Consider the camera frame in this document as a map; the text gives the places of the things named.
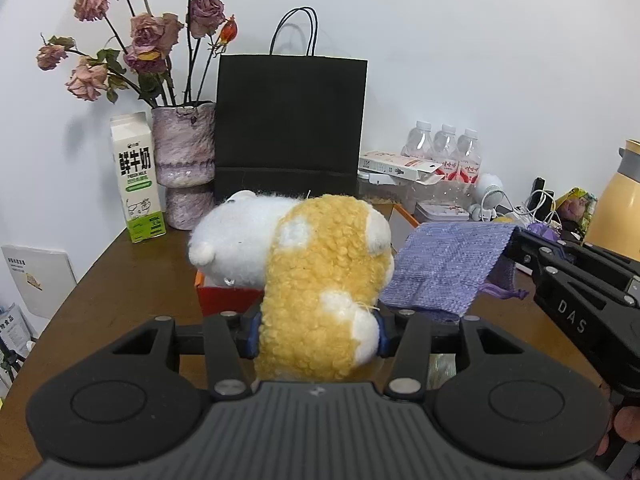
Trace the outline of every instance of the milk carton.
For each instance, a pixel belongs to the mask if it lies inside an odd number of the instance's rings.
[[[151,130],[144,112],[111,118],[113,160],[133,243],[166,233],[158,198]]]

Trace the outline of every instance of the open cardboard box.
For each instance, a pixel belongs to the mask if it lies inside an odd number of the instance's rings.
[[[395,254],[404,246],[409,234],[418,226],[418,222],[401,205],[376,204],[373,207],[380,211],[389,222],[391,248]],[[261,290],[254,288],[207,285],[206,279],[201,272],[196,274],[195,288],[203,316],[219,314],[224,310],[243,313],[262,294]]]

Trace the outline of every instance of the green label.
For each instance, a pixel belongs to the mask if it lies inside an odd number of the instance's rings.
[[[139,182],[137,184],[134,184],[133,186],[127,186],[125,189],[127,191],[137,191],[139,189],[145,189],[145,187],[149,187],[149,186],[151,186],[151,181],[147,180],[146,182]]]
[[[162,211],[129,220],[127,229],[133,243],[165,234],[166,228],[164,227]]]

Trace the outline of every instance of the ceramic vase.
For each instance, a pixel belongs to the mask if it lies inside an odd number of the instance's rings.
[[[214,205],[212,181],[215,105],[151,110],[156,174],[166,187],[166,222],[191,230]]]

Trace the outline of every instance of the yellow curly fur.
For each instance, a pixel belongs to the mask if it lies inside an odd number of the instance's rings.
[[[267,260],[262,302],[260,379],[283,375],[311,381],[344,380],[354,371],[358,342],[351,321],[322,309],[324,291],[344,291],[363,308],[375,305],[390,265],[390,248],[367,251],[366,203],[324,195],[295,206],[278,224]],[[283,248],[282,227],[303,218],[310,229],[304,247]]]

